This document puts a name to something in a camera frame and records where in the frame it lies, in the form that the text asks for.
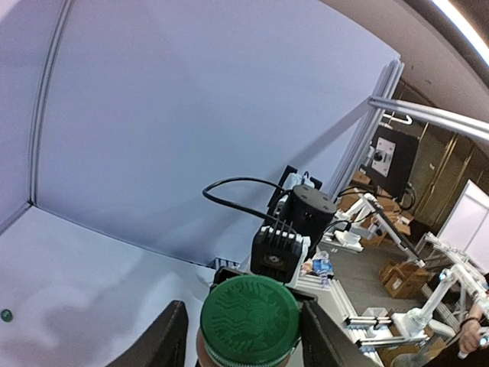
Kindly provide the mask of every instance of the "person's hand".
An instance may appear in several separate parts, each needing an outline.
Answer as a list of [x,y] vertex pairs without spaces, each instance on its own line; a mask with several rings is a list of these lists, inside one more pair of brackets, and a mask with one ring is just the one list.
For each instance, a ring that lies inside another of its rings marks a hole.
[[469,354],[477,350],[480,346],[482,335],[480,333],[481,325],[476,320],[468,321],[461,328],[460,351]]

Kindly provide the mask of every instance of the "floor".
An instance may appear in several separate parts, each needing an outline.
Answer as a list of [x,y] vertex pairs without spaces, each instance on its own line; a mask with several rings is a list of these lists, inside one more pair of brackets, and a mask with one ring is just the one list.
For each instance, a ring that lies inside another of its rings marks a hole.
[[379,282],[378,272],[388,260],[399,262],[405,260],[406,257],[397,247],[385,244],[376,248],[365,248],[359,254],[342,251],[329,254],[335,278],[342,283],[359,315],[362,315],[369,307],[404,311],[423,305],[423,299],[398,300],[392,298]]

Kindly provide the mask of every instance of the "ceiling light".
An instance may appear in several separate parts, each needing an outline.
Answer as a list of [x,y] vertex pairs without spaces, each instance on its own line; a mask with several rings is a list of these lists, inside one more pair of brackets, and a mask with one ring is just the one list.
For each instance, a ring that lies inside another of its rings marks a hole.
[[462,32],[468,39],[475,50],[481,55],[482,59],[489,65],[489,47],[484,40],[479,36],[471,24],[464,16],[453,6],[449,0],[432,0],[438,8],[452,21],[452,23]]

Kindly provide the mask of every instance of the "green bottle cap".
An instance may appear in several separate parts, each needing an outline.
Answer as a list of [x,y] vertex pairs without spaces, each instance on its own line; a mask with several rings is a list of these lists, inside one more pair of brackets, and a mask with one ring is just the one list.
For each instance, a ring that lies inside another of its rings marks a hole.
[[207,353],[218,365],[274,367],[296,345],[299,318],[299,306],[282,284],[240,275],[207,297],[200,328]]

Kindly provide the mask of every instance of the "ceiling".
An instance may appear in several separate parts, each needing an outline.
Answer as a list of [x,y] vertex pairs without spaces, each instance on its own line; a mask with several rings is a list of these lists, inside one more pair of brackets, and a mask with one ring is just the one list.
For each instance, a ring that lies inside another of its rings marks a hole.
[[[439,108],[489,122],[489,68],[429,0],[322,2],[398,51],[406,64],[403,79]],[[489,34],[489,13],[481,10],[486,5],[478,0],[452,3],[464,4],[461,10],[472,16],[476,28]],[[489,145],[483,149],[489,154]]]

